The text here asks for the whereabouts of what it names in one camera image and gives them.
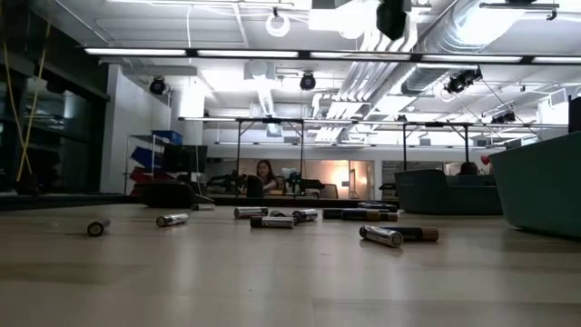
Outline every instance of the ventilation duct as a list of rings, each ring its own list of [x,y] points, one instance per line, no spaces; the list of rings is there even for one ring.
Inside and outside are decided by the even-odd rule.
[[[523,14],[519,10],[480,8],[490,0],[458,0],[454,7],[414,49],[418,53],[476,54],[497,40]],[[409,97],[403,105],[391,105],[385,94],[422,94],[443,78],[448,69],[399,64],[389,80],[372,99],[372,106],[388,107],[394,114],[416,100]]]

